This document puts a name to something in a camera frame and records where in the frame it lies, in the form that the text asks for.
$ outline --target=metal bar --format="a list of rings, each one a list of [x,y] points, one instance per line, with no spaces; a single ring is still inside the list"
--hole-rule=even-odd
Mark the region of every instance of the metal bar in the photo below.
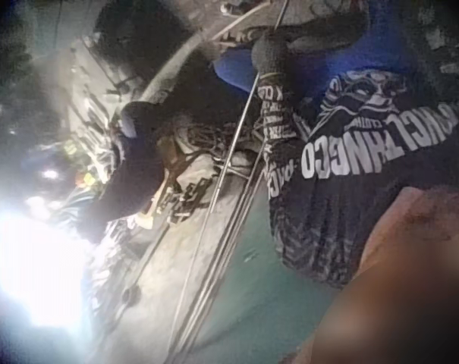
[[[275,28],[274,28],[275,30],[278,29],[278,27],[281,25],[281,22],[283,21],[283,17],[285,15],[285,12],[286,12],[286,10],[288,8],[288,3],[289,2],[290,2],[290,0],[285,0],[285,2],[283,3],[283,6],[281,7],[281,10],[280,10],[280,14],[279,14],[278,19],[277,19],[276,24],[275,24]],[[188,287],[188,284],[189,284],[189,281],[190,281],[190,277],[192,275],[193,267],[195,266],[195,261],[196,261],[197,255],[199,253],[200,246],[202,244],[202,240],[203,240],[203,237],[204,237],[204,232],[205,232],[205,230],[207,228],[207,224],[209,223],[209,217],[210,217],[210,215],[212,214],[212,212],[214,210],[214,206],[215,206],[215,204],[216,204],[216,202],[218,200],[218,196],[219,196],[219,194],[221,192],[222,183],[223,183],[223,181],[225,179],[225,175],[226,175],[226,173],[228,171],[229,164],[231,163],[231,158],[232,158],[232,155],[234,154],[234,150],[236,149],[237,140],[239,139],[239,135],[241,134],[241,130],[242,130],[243,125],[244,125],[244,120],[246,119],[247,112],[248,112],[248,110],[250,108],[251,101],[252,101],[252,99],[254,97],[254,94],[256,92],[256,87],[258,85],[258,81],[259,81],[259,74],[257,74],[255,79],[254,79],[253,87],[251,88],[250,95],[249,95],[249,97],[247,99],[246,105],[244,106],[243,114],[241,115],[241,119],[239,120],[239,124],[238,124],[238,126],[236,128],[236,131],[234,133],[234,137],[233,137],[233,140],[231,142],[231,147],[229,149],[228,156],[227,156],[226,161],[224,163],[224,167],[221,170],[221,174],[219,175],[217,184],[215,186],[214,193],[213,193],[212,198],[211,198],[211,202],[209,204],[209,209],[208,209],[208,211],[206,213],[206,217],[204,218],[204,221],[203,221],[203,226],[201,227],[201,230],[200,230],[199,239],[197,241],[196,248],[195,248],[195,250],[193,252],[192,259],[191,259],[190,266],[189,266],[189,270],[187,272],[187,276],[186,276],[185,281],[184,281],[184,286],[182,287],[181,295],[180,295],[180,298],[179,298],[179,301],[178,301],[178,304],[177,304],[177,308],[175,310],[174,321],[172,322],[171,332],[170,332],[170,336],[168,338],[167,356],[170,355],[170,349],[171,349],[172,340],[173,340],[173,337],[174,337],[175,330],[177,328],[178,316],[181,313],[182,305],[184,304],[184,301],[185,301],[185,296],[186,296],[186,293],[187,293],[187,287]]]
[[[237,245],[236,244],[237,236],[239,235],[239,232],[241,231],[241,228],[244,222],[246,221],[246,217],[249,213],[254,196],[257,194],[259,190],[259,185],[261,184],[263,175],[264,175],[264,171],[261,171],[261,173],[259,174],[258,180],[256,181],[256,184],[254,185],[254,188],[251,191],[249,199],[247,200],[244,206],[244,210],[242,212],[241,218],[238,220],[237,226],[234,228],[234,230],[230,234],[230,237],[228,238],[228,248],[226,249],[225,253],[222,254],[222,260],[220,261],[220,266],[218,267],[219,269],[217,272],[215,272],[215,274],[217,274],[217,277],[215,277],[215,280],[211,283],[211,287],[206,292],[205,296],[202,297],[203,301],[199,305],[199,310],[196,312],[195,316],[190,321],[189,328],[186,334],[183,336],[183,339],[181,340],[182,345],[180,348],[180,354],[177,354],[178,356],[181,355],[183,358],[185,358],[186,355],[190,352],[191,347],[193,346],[193,343],[196,340],[197,333],[199,332],[200,328],[203,325],[204,318],[210,312],[210,306],[212,306],[214,299],[215,299],[214,293],[216,292],[216,290],[218,290],[218,283],[220,282],[220,278],[225,273],[229,265],[229,262],[231,261],[232,254]],[[183,362],[183,360],[180,360],[178,356],[174,358],[174,362],[171,364],[175,364],[177,362]]]
[[[259,4],[257,5],[256,7],[252,8],[251,10],[249,10],[246,14],[244,15],[241,15],[238,19],[236,19],[235,21],[233,21],[232,23],[230,23],[229,25],[227,25],[224,29],[222,29],[220,32],[218,32],[217,34],[215,34],[212,38],[211,38],[211,41],[215,42],[216,40],[218,40],[219,38],[221,38],[225,33],[227,33],[229,30],[231,30],[232,28],[236,27],[239,23],[242,23],[244,20],[246,20],[248,17],[250,17],[251,15],[255,14],[256,12],[260,11],[261,9],[267,7],[268,5],[270,5],[272,2],[271,1],[268,1],[268,2],[263,2],[262,4]]]
[[[256,175],[256,171],[258,169],[258,165],[259,165],[259,160],[262,158],[263,156],[263,150],[264,150],[264,144],[261,145],[261,148],[259,150],[259,153],[258,153],[258,156],[256,157],[256,161],[254,162],[254,166],[253,166],[253,169],[250,173],[250,176],[248,178],[248,181],[246,182],[245,186],[244,186],[244,189],[243,189],[243,192],[241,194],[241,198],[240,200],[238,201],[238,204],[236,206],[236,209],[235,209],[235,217],[232,218],[229,222],[229,225],[228,225],[228,233],[226,234],[225,236],[225,241],[224,241],[224,245],[226,246],[228,241],[231,239],[231,233],[232,231],[234,230],[234,226],[238,223],[238,218],[239,218],[239,212],[241,211],[241,209],[245,206],[245,204],[247,203],[246,201],[246,195],[250,192],[250,187],[251,187],[251,184],[253,182],[253,179],[254,179],[254,176]],[[212,267],[212,271],[209,273],[210,275],[214,275],[216,270],[217,270],[217,265],[218,265],[218,262],[220,261],[221,259],[221,256],[224,255],[224,250],[225,250],[225,246],[222,247],[222,249],[220,249],[218,252],[217,252],[217,256],[215,257],[215,264],[214,266]],[[210,286],[210,282],[209,280],[207,280],[206,282],[204,282],[203,284],[203,287],[202,287],[202,292],[200,294],[200,297],[205,295],[206,294],[206,291],[209,290],[209,286]],[[193,314],[194,315],[197,315],[197,312],[196,310],[200,310],[198,307],[194,309],[193,311]]]

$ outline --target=graphic t-shirt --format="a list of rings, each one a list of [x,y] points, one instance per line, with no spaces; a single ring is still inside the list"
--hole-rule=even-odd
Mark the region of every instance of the graphic t-shirt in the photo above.
[[[317,281],[352,278],[404,187],[459,184],[459,104],[427,105],[401,75],[347,72],[304,109],[293,107],[284,75],[261,80],[258,94],[277,251]]]

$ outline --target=man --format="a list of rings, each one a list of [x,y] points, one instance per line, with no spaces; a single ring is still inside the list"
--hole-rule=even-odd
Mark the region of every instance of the man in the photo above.
[[[295,363],[458,362],[459,102],[430,97],[405,44],[381,0],[314,74],[278,34],[253,47],[278,253],[343,288]]]
[[[112,130],[119,165],[78,224],[79,234],[91,243],[101,241],[108,222],[148,208],[162,185],[164,166],[156,142],[167,120],[163,113],[148,102],[131,102],[121,111],[119,127]]]

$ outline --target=glove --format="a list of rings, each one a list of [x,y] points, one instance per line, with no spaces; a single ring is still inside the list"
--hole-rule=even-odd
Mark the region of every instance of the glove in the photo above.
[[[263,34],[254,44],[251,52],[253,66],[261,77],[267,74],[286,71],[288,47],[286,42],[276,34]]]

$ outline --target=metal pole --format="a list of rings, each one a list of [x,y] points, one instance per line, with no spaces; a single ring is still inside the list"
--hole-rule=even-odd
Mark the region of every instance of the metal pole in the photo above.
[[[283,21],[283,17],[285,15],[285,12],[287,10],[289,2],[290,2],[290,0],[285,0],[285,2],[283,3],[283,6],[281,7],[281,10],[280,10],[280,14],[279,14],[278,19],[277,19],[276,24],[275,24],[275,28],[274,28],[275,30],[278,29],[278,27],[281,25],[281,22]],[[251,88],[250,95],[249,95],[249,97],[247,99],[246,105],[244,106],[243,114],[241,115],[241,119],[239,120],[239,125],[237,126],[236,131],[234,133],[234,137],[233,137],[233,140],[231,142],[231,147],[229,148],[228,156],[227,156],[226,161],[224,163],[224,167],[221,170],[221,174],[219,175],[217,184],[215,186],[214,193],[213,193],[212,198],[211,198],[211,202],[209,204],[208,211],[206,213],[206,217],[204,218],[204,222],[203,222],[202,228],[200,230],[199,239],[197,241],[196,249],[193,252],[192,260],[190,262],[189,270],[188,270],[187,276],[185,278],[184,286],[182,287],[181,296],[179,298],[179,301],[178,301],[178,304],[177,304],[177,308],[175,310],[174,321],[172,322],[170,337],[168,338],[168,347],[167,347],[167,354],[168,355],[170,354],[171,342],[173,340],[174,333],[175,333],[175,330],[177,328],[178,316],[181,313],[182,305],[184,304],[184,301],[185,301],[185,295],[187,293],[187,286],[189,284],[190,276],[192,275],[193,267],[195,266],[195,261],[196,261],[197,255],[199,253],[200,246],[202,244],[202,240],[203,240],[203,237],[204,237],[204,232],[205,232],[205,230],[207,228],[207,224],[209,222],[209,217],[210,217],[210,215],[212,214],[212,212],[214,210],[215,203],[217,202],[218,196],[219,196],[219,194],[221,192],[222,183],[224,182],[225,175],[226,175],[226,173],[228,171],[229,164],[231,163],[232,155],[234,154],[234,150],[236,149],[237,140],[239,139],[239,134],[241,134],[241,130],[243,128],[244,120],[246,119],[247,112],[248,112],[248,110],[250,108],[251,100],[253,99],[254,93],[256,92],[256,87],[258,85],[258,80],[259,80],[259,74],[256,75],[256,78],[255,78],[254,83],[253,83],[253,87]]]

